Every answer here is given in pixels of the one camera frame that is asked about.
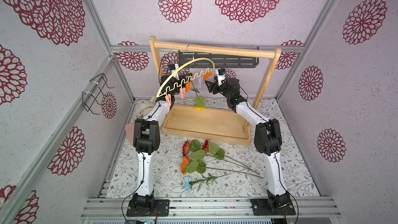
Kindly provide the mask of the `yellow artificial flower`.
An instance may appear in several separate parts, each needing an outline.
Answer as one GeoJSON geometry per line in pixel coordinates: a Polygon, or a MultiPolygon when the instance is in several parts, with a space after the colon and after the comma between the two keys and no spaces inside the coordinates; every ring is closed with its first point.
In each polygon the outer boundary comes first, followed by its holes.
{"type": "Polygon", "coordinates": [[[202,111],[207,107],[206,99],[200,95],[199,91],[196,89],[194,86],[193,82],[191,83],[192,91],[195,92],[196,97],[194,98],[194,103],[195,103],[195,109],[197,111],[202,111]]]}

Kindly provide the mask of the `wooden clothes rack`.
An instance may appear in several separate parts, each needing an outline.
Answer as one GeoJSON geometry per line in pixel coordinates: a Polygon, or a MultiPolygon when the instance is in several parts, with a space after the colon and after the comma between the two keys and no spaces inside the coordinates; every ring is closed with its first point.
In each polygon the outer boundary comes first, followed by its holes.
{"type": "MultiPolygon", "coordinates": [[[[187,51],[199,55],[269,59],[270,62],[253,103],[254,109],[258,108],[282,53],[280,47],[275,47],[274,51],[266,51],[191,45],[158,41],[155,36],[150,36],[149,44],[155,68],[160,74],[163,73],[160,60],[161,49],[187,51]]],[[[250,126],[251,124],[248,121],[232,110],[207,108],[197,111],[193,106],[176,105],[166,117],[162,131],[167,135],[210,139],[212,141],[248,146],[251,144],[250,126]]]]}

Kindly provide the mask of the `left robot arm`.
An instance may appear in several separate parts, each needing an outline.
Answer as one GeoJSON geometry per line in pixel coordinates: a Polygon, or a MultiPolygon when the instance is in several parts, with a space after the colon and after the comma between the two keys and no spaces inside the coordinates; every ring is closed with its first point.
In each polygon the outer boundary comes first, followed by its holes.
{"type": "Polygon", "coordinates": [[[160,147],[160,124],[175,102],[175,94],[179,89],[174,87],[178,82],[175,77],[170,80],[166,76],[161,78],[161,91],[156,98],[155,106],[143,118],[134,122],[133,146],[138,157],[138,183],[137,189],[132,194],[131,208],[144,208],[149,211],[154,209],[154,181],[153,157],[160,147]]]}

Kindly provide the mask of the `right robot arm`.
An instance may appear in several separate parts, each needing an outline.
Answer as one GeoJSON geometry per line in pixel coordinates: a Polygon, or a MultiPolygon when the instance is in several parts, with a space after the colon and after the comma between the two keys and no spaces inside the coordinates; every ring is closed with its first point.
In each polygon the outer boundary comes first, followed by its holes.
{"type": "Polygon", "coordinates": [[[210,93],[222,94],[227,100],[228,107],[255,127],[255,148],[266,158],[267,207],[276,212],[282,207],[291,205],[290,193],[286,189],[280,167],[280,150],[283,141],[279,121],[266,118],[249,105],[247,99],[240,94],[238,79],[223,80],[221,84],[205,81],[205,84],[210,93]]]}

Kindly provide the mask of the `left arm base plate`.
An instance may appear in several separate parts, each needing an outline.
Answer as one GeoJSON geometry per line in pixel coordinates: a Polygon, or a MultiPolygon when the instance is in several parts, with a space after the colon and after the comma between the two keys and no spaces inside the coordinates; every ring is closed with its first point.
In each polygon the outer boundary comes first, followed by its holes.
{"type": "Polygon", "coordinates": [[[149,200],[139,203],[131,200],[127,207],[126,217],[167,217],[170,210],[170,200],[149,200]]]}

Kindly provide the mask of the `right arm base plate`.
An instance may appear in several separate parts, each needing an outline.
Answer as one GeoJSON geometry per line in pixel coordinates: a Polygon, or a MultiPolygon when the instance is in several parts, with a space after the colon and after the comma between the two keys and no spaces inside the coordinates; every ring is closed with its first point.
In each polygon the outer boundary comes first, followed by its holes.
{"type": "Polygon", "coordinates": [[[275,200],[269,198],[251,199],[255,216],[294,216],[296,211],[290,199],[275,200]]]}

